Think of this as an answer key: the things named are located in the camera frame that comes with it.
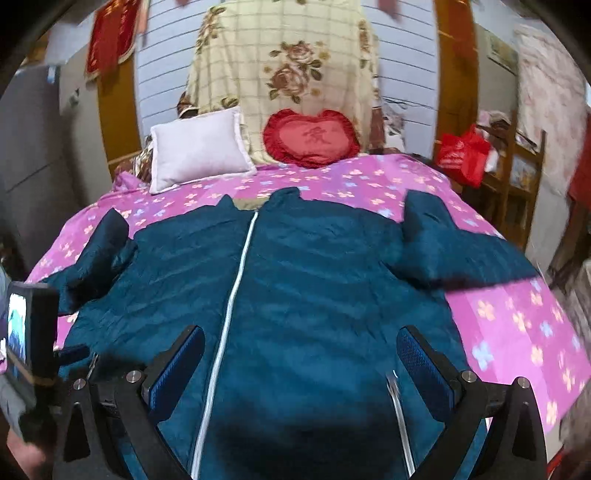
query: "red heart-shaped pillow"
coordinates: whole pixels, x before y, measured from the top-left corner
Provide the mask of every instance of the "red heart-shaped pillow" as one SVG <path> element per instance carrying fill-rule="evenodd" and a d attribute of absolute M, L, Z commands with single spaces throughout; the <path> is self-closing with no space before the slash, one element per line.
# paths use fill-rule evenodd
<path fill-rule="evenodd" d="M 359 153 L 353 125 L 334 110 L 323 110 L 318 116 L 280 110 L 269 118 L 263 140 L 274 159 L 305 168 L 323 167 Z"/>

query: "camera screen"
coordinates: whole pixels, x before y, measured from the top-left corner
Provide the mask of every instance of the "camera screen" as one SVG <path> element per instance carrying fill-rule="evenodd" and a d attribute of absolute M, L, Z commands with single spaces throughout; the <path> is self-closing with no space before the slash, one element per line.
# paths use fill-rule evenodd
<path fill-rule="evenodd" d="M 27 301 L 15 293 L 10 295 L 8 302 L 8 346 L 24 363 L 27 361 L 25 343 L 25 319 L 27 318 Z"/>

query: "white pillow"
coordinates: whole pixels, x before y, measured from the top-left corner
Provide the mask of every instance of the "white pillow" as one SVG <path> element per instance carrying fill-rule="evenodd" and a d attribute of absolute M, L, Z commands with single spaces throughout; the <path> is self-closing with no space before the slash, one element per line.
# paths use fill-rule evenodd
<path fill-rule="evenodd" d="M 240 133 L 240 107 L 179 119 L 150 129 L 150 193 L 193 181 L 256 172 Z"/>

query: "red paper bag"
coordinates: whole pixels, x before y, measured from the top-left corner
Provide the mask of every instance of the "red paper bag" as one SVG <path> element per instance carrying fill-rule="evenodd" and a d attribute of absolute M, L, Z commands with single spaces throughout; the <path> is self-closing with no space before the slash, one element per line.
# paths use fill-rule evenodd
<path fill-rule="evenodd" d="M 461 185 L 478 188 L 491 144 L 476 133 L 476 125 L 461 137 L 443 134 L 436 164 L 440 170 Z"/>

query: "bed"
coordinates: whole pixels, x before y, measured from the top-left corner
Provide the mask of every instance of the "bed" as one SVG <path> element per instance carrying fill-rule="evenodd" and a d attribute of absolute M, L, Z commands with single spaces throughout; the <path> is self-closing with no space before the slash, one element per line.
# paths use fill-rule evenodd
<path fill-rule="evenodd" d="M 203 205 L 234 199 L 266 198 L 296 186 L 303 199 L 328 200 L 372 210 L 401 221 L 405 192 L 439 196 L 462 229 L 500 234 L 451 190 L 448 179 L 405 155 L 366 155 L 309 170 L 284 164 L 260 166 L 254 176 L 209 180 L 151 196 L 148 186 L 123 172 L 111 192 L 81 210 L 65 225 L 33 269 L 39 281 L 73 264 L 105 213 L 115 208 L 129 223 L 130 235 L 147 225 Z M 473 370 L 485 381 L 530 379 L 548 432 L 560 420 L 591 377 L 591 365 L 564 311 L 542 277 L 492 288 L 446 295 Z M 59 318 L 56 348 L 76 321 Z"/>

